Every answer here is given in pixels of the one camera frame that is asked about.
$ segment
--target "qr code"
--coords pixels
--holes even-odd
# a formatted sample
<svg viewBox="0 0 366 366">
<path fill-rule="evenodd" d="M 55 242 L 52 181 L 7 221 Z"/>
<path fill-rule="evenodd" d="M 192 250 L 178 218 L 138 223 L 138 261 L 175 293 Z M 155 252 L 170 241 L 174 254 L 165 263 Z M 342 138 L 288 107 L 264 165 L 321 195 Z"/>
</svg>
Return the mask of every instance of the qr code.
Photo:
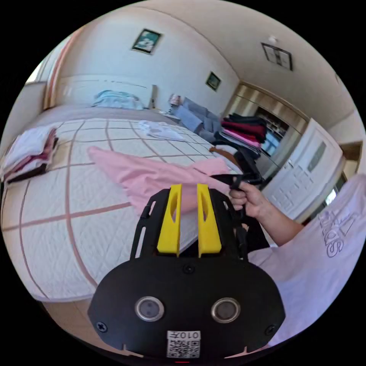
<svg viewBox="0 0 366 366">
<path fill-rule="evenodd" d="M 167 357 L 172 358 L 199 358 L 199 340 L 168 339 Z"/>
</svg>

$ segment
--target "window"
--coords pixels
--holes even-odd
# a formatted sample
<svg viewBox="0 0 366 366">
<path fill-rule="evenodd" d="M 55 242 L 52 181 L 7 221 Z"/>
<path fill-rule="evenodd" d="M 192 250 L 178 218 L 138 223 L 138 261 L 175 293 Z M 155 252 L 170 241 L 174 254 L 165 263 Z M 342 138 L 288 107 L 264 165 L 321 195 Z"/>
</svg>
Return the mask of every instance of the window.
<svg viewBox="0 0 366 366">
<path fill-rule="evenodd" d="M 333 200 L 337 197 L 337 194 L 341 190 L 342 186 L 346 182 L 347 182 L 347 179 L 346 179 L 345 175 L 342 173 L 342 175 L 338 179 L 337 183 L 335 184 L 334 188 L 329 193 L 329 195 L 327 196 L 325 201 L 310 216 L 311 220 L 314 219 L 317 214 L 319 214 L 324 208 L 326 208 L 327 206 L 329 206 L 333 202 Z"/>
<path fill-rule="evenodd" d="M 38 72 L 41 69 L 42 62 L 35 68 L 35 70 L 30 74 L 30 77 L 26 81 L 26 84 L 33 83 L 37 81 Z"/>
</svg>

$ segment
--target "white door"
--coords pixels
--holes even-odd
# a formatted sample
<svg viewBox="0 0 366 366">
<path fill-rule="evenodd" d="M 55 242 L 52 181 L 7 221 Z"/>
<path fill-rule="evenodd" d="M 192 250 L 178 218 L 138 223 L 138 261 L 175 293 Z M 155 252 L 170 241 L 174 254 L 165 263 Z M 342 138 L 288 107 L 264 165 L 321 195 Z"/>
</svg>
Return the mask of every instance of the white door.
<svg viewBox="0 0 366 366">
<path fill-rule="evenodd" d="M 295 220 L 321 194 L 342 155 L 334 138 L 311 119 L 290 158 L 262 192 Z"/>
</svg>

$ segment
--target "person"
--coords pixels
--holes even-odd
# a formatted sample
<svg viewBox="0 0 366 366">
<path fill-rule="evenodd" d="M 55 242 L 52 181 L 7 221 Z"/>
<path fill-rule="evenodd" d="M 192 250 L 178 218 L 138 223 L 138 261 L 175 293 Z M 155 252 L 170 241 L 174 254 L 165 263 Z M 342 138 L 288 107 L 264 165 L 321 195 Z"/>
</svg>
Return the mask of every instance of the person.
<svg viewBox="0 0 366 366">
<path fill-rule="evenodd" d="M 257 219 L 279 247 L 304 228 L 273 206 L 255 186 L 242 182 L 239 188 L 240 191 L 231 190 L 229 193 L 234 208 L 240 210 L 245 205 L 247 216 Z"/>
<path fill-rule="evenodd" d="M 305 227 L 281 213 L 256 187 L 241 183 L 239 188 L 229 193 L 235 209 L 245 206 L 246 214 L 278 245 L 248 254 L 249 262 L 274 280 L 285 309 L 286 318 L 269 348 L 312 325 L 348 281 L 366 240 L 366 175 L 348 180 Z"/>
</svg>

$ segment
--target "pink cloth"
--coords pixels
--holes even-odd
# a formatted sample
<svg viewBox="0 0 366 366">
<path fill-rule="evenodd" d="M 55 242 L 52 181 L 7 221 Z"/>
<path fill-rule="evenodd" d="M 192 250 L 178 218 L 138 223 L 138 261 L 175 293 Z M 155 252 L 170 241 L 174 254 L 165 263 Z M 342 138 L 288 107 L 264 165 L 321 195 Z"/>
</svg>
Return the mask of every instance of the pink cloth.
<svg viewBox="0 0 366 366">
<path fill-rule="evenodd" d="M 226 128 L 224 128 L 224 129 L 223 129 L 223 131 L 224 131 L 225 133 L 227 133 L 228 135 L 230 135 L 230 136 L 232 136 L 232 137 L 235 137 L 235 138 L 237 138 L 237 139 L 238 139 L 238 140 L 240 140 L 240 141 L 245 142 L 245 143 L 246 143 L 246 144 L 248 144 L 248 145 L 254 146 L 255 148 L 260 148 L 260 146 L 261 146 L 259 142 L 250 141 L 250 140 L 248 140 L 247 138 L 245 138 L 245 137 L 243 137 L 243 136 L 240 136 L 239 134 L 237 134 L 237 133 L 235 133 L 235 132 L 233 132 L 233 131 L 229 131 L 229 130 L 227 130 Z"/>
<path fill-rule="evenodd" d="M 197 183 L 208 184 L 209 188 L 215 188 L 224 194 L 229 192 L 228 185 L 209 177 L 229 173 L 222 158 L 198 161 L 184 167 L 94 146 L 88 148 L 88 154 L 112 181 L 126 190 L 139 215 L 151 196 L 173 184 L 182 184 L 182 213 L 197 207 Z"/>
</svg>

